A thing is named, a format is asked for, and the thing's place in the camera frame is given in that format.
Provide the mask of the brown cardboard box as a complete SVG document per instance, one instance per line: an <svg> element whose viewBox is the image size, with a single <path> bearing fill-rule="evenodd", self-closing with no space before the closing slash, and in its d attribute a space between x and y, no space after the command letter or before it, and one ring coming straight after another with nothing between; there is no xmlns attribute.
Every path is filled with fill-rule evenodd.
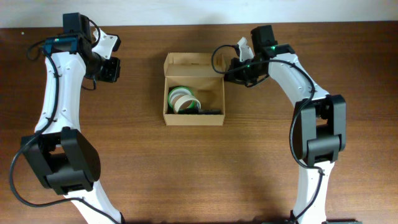
<svg viewBox="0 0 398 224"><path fill-rule="evenodd" d="M206 53L169 53L164 62L164 108L167 126L221 126L225 118L224 76L215 70L225 70L222 55L214 60ZM221 110L218 115L175 114L167 103L167 97L176 86L191 89L204 110Z"/></svg>

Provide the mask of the green tape roll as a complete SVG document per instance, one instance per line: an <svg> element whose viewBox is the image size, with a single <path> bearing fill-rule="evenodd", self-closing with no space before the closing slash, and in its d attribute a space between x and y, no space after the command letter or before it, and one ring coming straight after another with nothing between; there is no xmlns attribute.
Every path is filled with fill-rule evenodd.
<svg viewBox="0 0 398 224"><path fill-rule="evenodd" d="M195 96L194 92L185 87L185 86L176 86L172 90L170 90L168 97L167 97L167 103L169 107L174 111L174 104L175 102L183 95L193 95ZM188 109L195 108L194 104L191 104ZM180 110L178 113L184 113L187 109Z"/></svg>

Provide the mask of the black permanent marker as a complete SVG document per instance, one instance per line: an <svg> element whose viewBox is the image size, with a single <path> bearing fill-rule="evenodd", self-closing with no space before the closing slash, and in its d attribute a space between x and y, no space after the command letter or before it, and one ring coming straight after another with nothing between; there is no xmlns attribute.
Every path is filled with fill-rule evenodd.
<svg viewBox="0 0 398 224"><path fill-rule="evenodd" d="M221 110L204 110L198 108L191 108L185 111L185 114L202 114L202 115L218 115L221 114Z"/></svg>

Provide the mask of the beige masking tape roll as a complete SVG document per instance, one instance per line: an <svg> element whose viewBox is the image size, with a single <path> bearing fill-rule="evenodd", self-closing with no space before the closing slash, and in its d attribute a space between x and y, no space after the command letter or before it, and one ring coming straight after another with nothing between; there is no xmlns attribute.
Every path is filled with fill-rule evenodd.
<svg viewBox="0 0 398 224"><path fill-rule="evenodd" d="M193 95L183 95L174 104L174 113L178 114L180 110L188 109L191 104L194 104L195 108L200 109L200 101Z"/></svg>

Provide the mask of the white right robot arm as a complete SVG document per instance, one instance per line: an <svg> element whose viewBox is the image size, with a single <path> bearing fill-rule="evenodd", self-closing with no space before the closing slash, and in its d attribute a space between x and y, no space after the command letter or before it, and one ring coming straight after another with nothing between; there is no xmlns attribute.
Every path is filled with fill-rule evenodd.
<svg viewBox="0 0 398 224"><path fill-rule="evenodd" d="M267 78L281 87L294 107L289 147L299 166L298 191L287 223L326 223L326 194L338 154L346 146L346 101L331 95L305 71L293 47L279 44L272 26L251 31L252 46L241 38L232 48L224 79L247 88Z"/></svg>

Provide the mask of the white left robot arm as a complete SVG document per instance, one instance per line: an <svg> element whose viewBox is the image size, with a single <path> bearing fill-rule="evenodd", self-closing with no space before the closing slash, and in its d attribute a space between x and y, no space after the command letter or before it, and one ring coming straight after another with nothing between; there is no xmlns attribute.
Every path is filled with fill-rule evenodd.
<svg viewBox="0 0 398 224"><path fill-rule="evenodd" d="M63 15L63 32L40 43L47 81L34 134L21 139L23 155L39 182L72 202L87 223L124 223L100 182L97 150L80 129L80 93L85 78L114 83L120 60L112 56L121 44L79 12Z"/></svg>

